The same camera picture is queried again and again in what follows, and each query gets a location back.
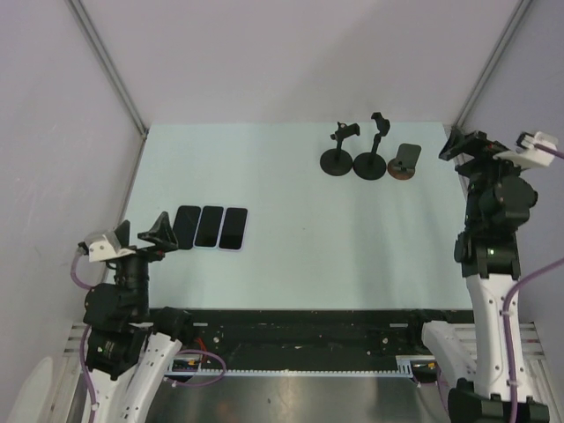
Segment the brown round stand base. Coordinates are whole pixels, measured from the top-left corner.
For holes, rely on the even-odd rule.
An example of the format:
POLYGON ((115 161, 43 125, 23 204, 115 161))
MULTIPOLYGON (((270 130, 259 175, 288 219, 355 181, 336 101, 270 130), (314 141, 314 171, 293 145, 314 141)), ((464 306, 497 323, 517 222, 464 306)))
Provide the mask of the brown round stand base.
POLYGON ((420 145, 402 143, 397 149, 396 156, 387 165, 389 175, 399 181, 413 178, 420 153, 420 145))

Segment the left aluminium frame post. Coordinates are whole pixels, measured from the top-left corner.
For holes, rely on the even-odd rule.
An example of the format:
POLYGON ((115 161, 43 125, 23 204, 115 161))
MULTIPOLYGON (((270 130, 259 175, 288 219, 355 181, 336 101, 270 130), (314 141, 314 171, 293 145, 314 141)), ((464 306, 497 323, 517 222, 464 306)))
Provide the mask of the left aluminium frame post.
POLYGON ((67 0, 65 3, 67 4, 72 17, 75 19, 87 44, 93 52, 94 57, 98 61, 111 88, 114 90, 117 99, 124 107, 131 123, 140 137, 143 140, 146 140, 149 129, 138 111, 135 102, 130 96, 129 90, 124 84, 122 76, 114 63, 114 60, 109 54, 108 48, 104 40, 102 40, 89 11, 86 9, 82 1, 67 0))

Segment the aluminium frame post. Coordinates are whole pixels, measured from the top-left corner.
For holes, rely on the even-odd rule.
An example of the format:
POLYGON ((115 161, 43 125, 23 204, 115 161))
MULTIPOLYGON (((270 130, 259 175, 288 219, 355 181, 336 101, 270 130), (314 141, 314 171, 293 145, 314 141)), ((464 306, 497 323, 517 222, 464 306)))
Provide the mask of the aluminium frame post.
POLYGON ((114 60, 109 54, 108 48, 104 40, 102 40, 89 11, 86 9, 82 1, 67 0, 65 3, 67 4, 72 17, 75 19, 87 44, 93 52, 94 57, 98 61, 111 88, 114 90, 117 99, 124 107, 131 123, 140 137, 143 140, 146 140, 149 129, 138 111, 135 102, 130 96, 129 90, 124 84, 122 76, 114 63, 114 60))
POLYGON ((499 36, 497 42, 495 42, 492 51, 486 59, 486 62, 482 67, 477 80, 472 86, 472 89, 464 100, 462 107, 457 113, 455 120, 447 126, 448 130, 452 130, 454 128, 462 129, 471 117, 471 114, 476 109, 479 99, 486 90, 490 79, 501 64, 506 51, 515 39, 523 22, 528 17, 532 5, 532 0, 519 0, 516 2, 515 8, 511 12, 507 23, 501 31, 501 35, 499 36))

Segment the black-screen blue-edged phone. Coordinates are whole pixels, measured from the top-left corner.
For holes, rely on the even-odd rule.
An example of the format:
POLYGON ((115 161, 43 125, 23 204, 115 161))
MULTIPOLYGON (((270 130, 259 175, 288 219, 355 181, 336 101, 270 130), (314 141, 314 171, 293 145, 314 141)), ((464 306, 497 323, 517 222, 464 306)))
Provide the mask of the black-screen blue-edged phone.
POLYGON ((219 248, 239 251, 242 248, 249 211, 241 207, 228 207, 219 237, 219 248))

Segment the right aluminium frame post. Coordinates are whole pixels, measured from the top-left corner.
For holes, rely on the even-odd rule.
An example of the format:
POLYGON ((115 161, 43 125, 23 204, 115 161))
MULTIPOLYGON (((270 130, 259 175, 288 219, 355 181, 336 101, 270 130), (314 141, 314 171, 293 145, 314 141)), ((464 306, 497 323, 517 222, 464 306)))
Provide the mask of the right aluminium frame post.
POLYGON ((516 2, 515 8, 511 12, 507 23, 501 31, 501 35, 499 36, 497 42, 495 42, 492 51, 486 59, 486 62, 482 67, 477 80, 472 86, 472 89, 464 100, 462 107, 457 113, 455 120, 447 126, 448 130, 452 130, 454 128, 462 129, 471 117, 471 114, 476 109, 479 99, 486 90, 490 79, 501 64, 506 51, 515 39, 523 22, 528 17, 532 5, 532 0, 519 0, 516 2))

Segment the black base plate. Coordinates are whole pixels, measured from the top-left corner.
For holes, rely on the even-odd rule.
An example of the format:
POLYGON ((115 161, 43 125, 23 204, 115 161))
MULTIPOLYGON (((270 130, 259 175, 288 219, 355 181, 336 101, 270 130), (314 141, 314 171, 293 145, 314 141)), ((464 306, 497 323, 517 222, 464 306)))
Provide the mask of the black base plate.
POLYGON ((470 310, 190 310, 185 346, 203 347, 227 365, 258 368, 302 360, 361 360, 427 352, 424 323, 472 323, 470 310))

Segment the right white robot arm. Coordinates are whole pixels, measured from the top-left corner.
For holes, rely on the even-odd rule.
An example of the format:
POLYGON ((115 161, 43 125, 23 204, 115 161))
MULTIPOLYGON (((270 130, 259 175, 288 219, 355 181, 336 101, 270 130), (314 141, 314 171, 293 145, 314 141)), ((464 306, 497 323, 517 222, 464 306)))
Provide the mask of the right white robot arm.
POLYGON ((524 132, 517 148, 488 139, 486 133, 453 129, 440 152, 467 178, 464 230, 456 239, 460 264, 471 296, 476 352, 462 344, 453 325, 418 323, 406 332, 416 353, 433 354, 449 389, 448 415, 453 422, 547 422, 549 408, 534 397, 527 374, 518 318, 521 276, 516 233, 538 201, 523 171, 548 167, 561 153, 558 141, 543 132, 524 132))

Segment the black smartphone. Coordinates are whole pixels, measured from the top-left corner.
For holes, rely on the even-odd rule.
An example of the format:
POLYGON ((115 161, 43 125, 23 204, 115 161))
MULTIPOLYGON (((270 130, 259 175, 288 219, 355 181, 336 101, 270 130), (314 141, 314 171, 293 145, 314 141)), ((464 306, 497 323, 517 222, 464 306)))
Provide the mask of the black smartphone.
POLYGON ((196 205, 181 205, 178 207, 174 218, 173 231, 178 241, 179 250, 193 249, 201 211, 201 207, 196 205))

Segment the black phone stand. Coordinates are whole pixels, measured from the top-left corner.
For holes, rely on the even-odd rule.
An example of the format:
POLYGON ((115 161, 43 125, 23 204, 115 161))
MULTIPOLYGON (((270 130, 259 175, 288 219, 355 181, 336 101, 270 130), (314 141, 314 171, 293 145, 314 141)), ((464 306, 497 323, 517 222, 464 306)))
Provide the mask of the black phone stand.
POLYGON ((331 176, 343 176, 352 170, 353 158, 349 152, 343 150, 343 142, 359 134, 360 126, 357 123, 338 122, 336 131, 330 135, 337 146, 324 152, 320 158, 320 166, 324 173, 331 176))
POLYGON ((371 119, 375 121, 377 132, 374 135, 373 145, 370 152, 363 152, 353 161, 353 170, 359 178, 366 181, 376 181, 381 179, 387 171, 387 164, 384 158, 378 154, 378 148, 382 139, 390 131, 390 121, 380 112, 374 112, 371 119))

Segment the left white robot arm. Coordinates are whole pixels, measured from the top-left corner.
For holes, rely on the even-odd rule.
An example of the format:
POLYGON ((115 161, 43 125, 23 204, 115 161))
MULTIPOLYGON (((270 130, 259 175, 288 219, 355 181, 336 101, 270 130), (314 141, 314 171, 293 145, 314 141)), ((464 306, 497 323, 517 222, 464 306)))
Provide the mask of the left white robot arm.
POLYGON ((190 349, 190 313, 165 307, 149 311, 149 265, 178 249, 167 212, 130 244, 130 222, 92 233, 78 245, 92 263, 114 271, 111 283, 91 286, 85 296, 80 365, 89 404, 85 422, 144 422, 173 357, 190 349))

